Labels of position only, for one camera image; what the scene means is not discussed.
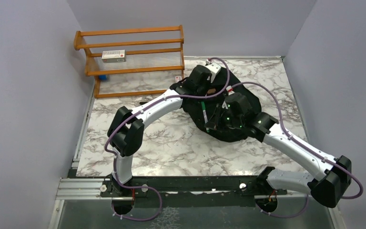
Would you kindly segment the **copper orange pen case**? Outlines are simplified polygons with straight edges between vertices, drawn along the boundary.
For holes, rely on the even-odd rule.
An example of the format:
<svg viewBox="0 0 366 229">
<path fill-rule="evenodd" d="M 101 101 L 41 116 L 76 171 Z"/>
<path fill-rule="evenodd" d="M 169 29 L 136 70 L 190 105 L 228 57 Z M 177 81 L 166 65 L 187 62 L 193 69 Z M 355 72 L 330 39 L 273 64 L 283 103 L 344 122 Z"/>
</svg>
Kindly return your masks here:
<svg viewBox="0 0 366 229">
<path fill-rule="evenodd" d="M 207 94 L 206 95 L 207 96 L 210 96 L 210 95 L 213 95 L 215 93 L 217 93 L 217 91 L 215 89 L 210 89 L 210 90 L 207 91 Z"/>
</svg>

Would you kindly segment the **green capped marker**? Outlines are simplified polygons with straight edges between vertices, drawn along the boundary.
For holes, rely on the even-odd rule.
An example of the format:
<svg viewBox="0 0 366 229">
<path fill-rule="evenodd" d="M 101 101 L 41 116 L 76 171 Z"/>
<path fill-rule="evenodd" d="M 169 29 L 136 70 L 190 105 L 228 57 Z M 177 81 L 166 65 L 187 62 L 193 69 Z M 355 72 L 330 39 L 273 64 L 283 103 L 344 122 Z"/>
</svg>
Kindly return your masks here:
<svg viewBox="0 0 366 229">
<path fill-rule="evenodd" d="M 205 106 L 204 101 L 201 101 L 201 107 L 202 107 L 202 112 L 203 112 L 204 124 L 207 124 L 208 117 L 207 117 L 206 106 Z"/>
</svg>

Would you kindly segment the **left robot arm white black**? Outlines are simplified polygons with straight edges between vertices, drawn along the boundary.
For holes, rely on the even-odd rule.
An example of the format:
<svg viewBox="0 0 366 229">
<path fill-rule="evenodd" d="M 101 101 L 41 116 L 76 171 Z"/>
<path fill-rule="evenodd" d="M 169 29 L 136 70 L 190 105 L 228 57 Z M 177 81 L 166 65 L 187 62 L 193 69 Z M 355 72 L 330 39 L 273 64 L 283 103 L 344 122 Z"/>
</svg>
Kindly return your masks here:
<svg viewBox="0 0 366 229">
<path fill-rule="evenodd" d="M 133 109 L 122 106 L 117 110 L 105 143 L 105 151 L 114 154 L 114 192 L 119 196 L 130 192 L 132 159 L 142 146 L 145 129 L 162 116 L 180 109 L 187 99 L 206 96 L 220 70 L 221 66 L 215 63 L 197 65 L 189 77 L 172 84 L 157 98 Z"/>
</svg>

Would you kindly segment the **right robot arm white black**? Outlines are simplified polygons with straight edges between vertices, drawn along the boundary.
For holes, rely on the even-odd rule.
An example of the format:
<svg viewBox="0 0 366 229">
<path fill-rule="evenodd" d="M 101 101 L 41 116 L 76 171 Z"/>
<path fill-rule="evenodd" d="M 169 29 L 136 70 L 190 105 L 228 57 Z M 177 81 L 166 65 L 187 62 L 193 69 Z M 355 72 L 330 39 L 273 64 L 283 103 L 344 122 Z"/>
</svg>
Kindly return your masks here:
<svg viewBox="0 0 366 229">
<path fill-rule="evenodd" d="M 351 184 L 352 162 L 348 157 L 335 157 L 311 146 L 282 128 L 273 116 L 257 113 L 240 93 L 233 93 L 218 104 L 205 127 L 219 132 L 240 131 L 276 148 L 306 170 L 301 173 L 273 168 L 256 181 L 256 189 L 262 194 L 273 189 L 293 190 L 309 194 L 321 205 L 334 208 Z"/>
</svg>

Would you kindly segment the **black student backpack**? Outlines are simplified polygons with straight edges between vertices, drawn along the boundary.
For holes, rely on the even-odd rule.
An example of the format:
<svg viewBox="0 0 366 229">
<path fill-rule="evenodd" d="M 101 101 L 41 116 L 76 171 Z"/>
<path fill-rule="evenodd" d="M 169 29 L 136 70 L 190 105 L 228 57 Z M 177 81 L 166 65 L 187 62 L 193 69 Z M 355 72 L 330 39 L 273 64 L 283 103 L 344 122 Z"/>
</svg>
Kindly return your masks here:
<svg viewBox="0 0 366 229">
<path fill-rule="evenodd" d="M 217 104 L 221 104 L 224 101 L 226 90 L 211 99 L 190 99 L 183 100 L 182 108 L 187 112 L 195 125 L 203 132 L 210 136 L 224 142 L 236 142 L 248 137 L 255 138 L 262 142 L 264 135 L 267 131 L 265 128 L 261 130 L 261 125 L 256 123 L 257 118 L 264 118 L 267 114 L 262 112 L 261 104 L 257 96 L 251 93 L 240 83 L 239 79 L 229 70 L 222 68 L 217 74 L 216 79 L 212 83 L 215 89 L 222 89 L 222 86 L 226 83 L 227 75 L 230 74 L 230 80 L 228 85 L 233 88 L 234 94 L 228 97 L 227 103 L 235 110 L 236 113 L 242 114 L 243 128 L 241 129 L 227 129 L 227 130 L 212 130 L 206 128 L 204 124 L 203 112 L 201 107 L 201 101 L 204 101 L 206 106 L 206 112 L 208 120 L 214 113 Z"/>
</svg>

